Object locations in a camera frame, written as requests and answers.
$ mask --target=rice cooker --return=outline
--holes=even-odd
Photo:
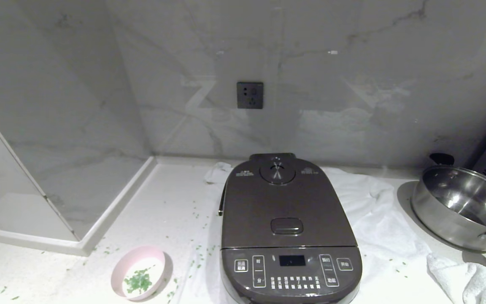
[[[362,262],[326,174],[292,153],[254,154],[220,202],[221,277],[238,303],[347,304]]]

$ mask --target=black handle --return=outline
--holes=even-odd
[[[453,164],[455,163],[455,158],[445,153],[432,153],[429,157],[433,162],[437,164],[453,166]]]
[[[224,213],[224,193],[226,193],[226,184],[224,184],[224,188],[222,189],[222,195],[220,196],[219,216],[222,216],[222,214]]]

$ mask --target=digital display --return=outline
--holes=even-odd
[[[280,255],[278,261],[280,266],[305,266],[304,255]]]

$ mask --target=stainless steel pot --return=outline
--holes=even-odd
[[[413,190],[411,205],[442,239],[486,251],[486,176],[452,166],[430,167]]]

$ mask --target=marble wall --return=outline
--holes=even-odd
[[[486,0],[107,2],[156,154],[463,165],[486,140]]]
[[[0,0],[0,131],[83,237],[151,154],[103,0]]]

